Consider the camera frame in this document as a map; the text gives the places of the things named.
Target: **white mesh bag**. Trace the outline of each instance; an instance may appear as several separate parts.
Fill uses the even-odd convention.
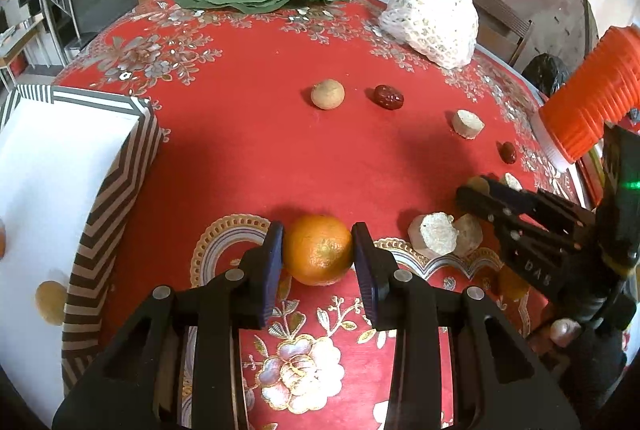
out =
[[[441,67],[471,62],[478,36],[472,0],[389,0],[380,28]]]

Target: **white root slice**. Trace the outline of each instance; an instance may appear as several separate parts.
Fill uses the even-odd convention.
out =
[[[507,172],[504,176],[500,178],[500,183],[503,185],[507,185],[509,188],[513,188],[514,190],[520,191],[522,190],[522,185],[520,181],[518,181],[513,174]]]
[[[453,250],[455,256],[466,257],[482,243],[482,226],[471,214],[460,217],[453,223],[453,227],[459,232],[456,249]]]
[[[474,139],[484,129],[484,123],[478,118],[478,115],[464,109],[456,111],[451,119],[451,126],[454,131],[466,139]]]
[[[458,239],[452,221],[453,217],[443,212],[417,216],[408,230],[414,250],[430,259],[451,253]]]

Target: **dried red date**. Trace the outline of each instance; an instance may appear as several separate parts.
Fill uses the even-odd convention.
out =
[[[513,143],[507,141],[500,146],[500,158],[507,164],[513,165],[518,160],[518,153]]]
[[[390,85],[379,85],[373,89],[373,101],[380,107],[395,111],[404,104],[402,93]]]

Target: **round tabletop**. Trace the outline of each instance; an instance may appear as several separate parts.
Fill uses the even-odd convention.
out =
[[[365,221],[379,246],[432,285],[461,291],[475,283],[522,334],[538,324],[539,295],[511,302],[497,294],[501,264],[491,226],[482,226],[481,247],[462,257],[429,260],[406,242],[418,214],[460,217],[455,190],[474,175],[510,172],[528,189],[575,199],[569,176],[555,174],[531,133],[527,116],[536,101],[522,80],[482,52],[464,68],[445,70],[400,46],[376,25],[383,8],[351,0],[245,16],[148,0],[63,70],[59,85],[148,98],[163,130],[105,285],[102,343],[156,285],[202,285],[237,266],[270,221],[287,226],[303,213],[331,214],[348,227]],[[322,111],[310,102],[310,89],[328,78],[342,83],[346,97]],[[373,103],[379,84],[400,89],[404,106],[388,111]],[[452,130],[458,109],[484,121],[476,139]],[[514,165],[498,155],[505,141],[517,147]],[[370,327],[353,271],[327,287],[283,276],[268,327],[241,333],[252,426],[378,428],[394,336]],[[194,340],[192,333],[190,349]],[[312,375],[304,392],[286,375],[294,356],[309,361],[308,369],[297,369]],[[447,425],[446,352],[442,363]]]

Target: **red tablecloth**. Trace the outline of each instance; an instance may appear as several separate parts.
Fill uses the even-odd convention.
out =
[[[539,296],[519,303],[495,296],[500,263],[488,225],[482,247],[461,259],[428,261],[402,240],[417,214],[459,217],[455,188],[480,173],[509,171],[529,189],[573,197],[567,176],[554,177],[532,137],[534,101],[522,81],[482,54],[443,70],[397,45],[375,26],[381,7],[353,0],[247,17],[149,0],[60,74],[58,84],[149,97],[164,128],[105,284],[103,342],[154,286],[204,283],[237,266],[248,247],[238,241],[259,243],[268,220],[287,224],[306,212],[333,214],[349,227],[364,220],[380,245],[431,284],[460,291],[477,283],[523,334],[538,323]],[[333,111],[309,101],[311,86],[326,78],[346,90]],[[371,102],[378,84],[399,88],[404,106],[386,111]],[[462,108],[486,124],[473,141],[450,127]],[[515,165],[500,160],[504,141],[518,147]],[[284,278],[268,328],[242,334],[250,422],[378,428],[394,342],[391,331],[369,326],[353,271],[330,287]],[[444,352],[445,371],[448,360]],[[185,422],[190,388],[188,363]],[[446,424],[450,373],[443,394]]]

